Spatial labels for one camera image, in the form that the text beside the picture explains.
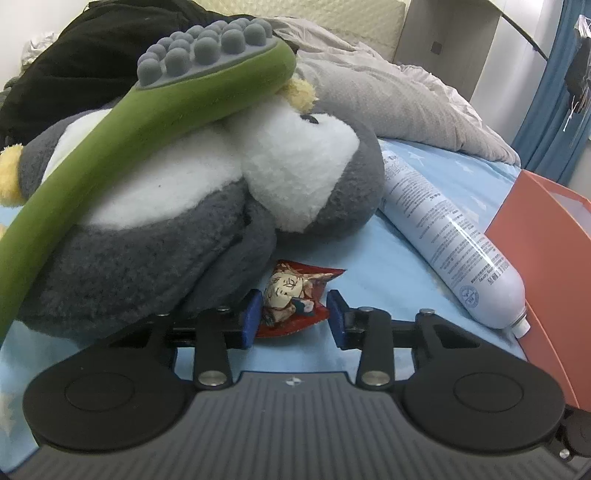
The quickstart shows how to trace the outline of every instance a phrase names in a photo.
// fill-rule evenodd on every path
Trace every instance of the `black circular pad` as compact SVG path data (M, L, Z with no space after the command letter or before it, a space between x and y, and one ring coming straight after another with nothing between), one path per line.
M515 380L491 373L461 377L453 386L453 392L466 407L488 413L509 410L523 398L523 390Z
M455 351L419 369L404 389L411 419L462 450L503 453L553 434L564 396L544 371L509 355Z
M23 412L36 438L79 452L127 449L181 416L183 383L141 351L85 352L36 377Z
M591 414L576 411L564 422L571 453L591 456Z
M113 410L134 395L134 382L111 372L84 375L66 387L66 398L76 408L88 411Z

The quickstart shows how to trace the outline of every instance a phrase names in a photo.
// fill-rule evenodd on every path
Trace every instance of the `stuffed penguin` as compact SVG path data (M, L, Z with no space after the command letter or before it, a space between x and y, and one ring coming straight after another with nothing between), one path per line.
M88 342L149 314L233 304L260 276L276 231L359 229L384 188L377 138L344 106L315 100L294 79L152 154L69 230L18 319ZM26 202L108 112L67 118L3 151L3 205Z

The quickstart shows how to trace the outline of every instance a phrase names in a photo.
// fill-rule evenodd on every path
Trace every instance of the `penguin plush yellow tuft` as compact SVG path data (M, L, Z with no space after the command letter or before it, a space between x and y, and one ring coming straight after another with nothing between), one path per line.
M314 103L318 100L314 86L297 77L292 77L279 90L279 95L285 98L299 113L310 113L314 108Z
M16 207L24 205L18 184L18 163L21 159L22 145L6 147L0 153L0 205Z

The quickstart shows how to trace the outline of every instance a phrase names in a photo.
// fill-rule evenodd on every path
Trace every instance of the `white spray can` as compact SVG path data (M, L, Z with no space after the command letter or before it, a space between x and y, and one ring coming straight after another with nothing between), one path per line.
M475 320L494 329L530 329L525 287L493 243L437 188L384 151L386 191L380 210L435 269Z

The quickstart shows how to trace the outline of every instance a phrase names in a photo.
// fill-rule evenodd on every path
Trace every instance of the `penguin plush head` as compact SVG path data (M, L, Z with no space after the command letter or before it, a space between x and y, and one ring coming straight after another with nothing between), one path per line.
M301 113L274 96L225 124L243 152L251 195L281 232L343 235L374 214L384 189L381 150L345 106L318 101Z

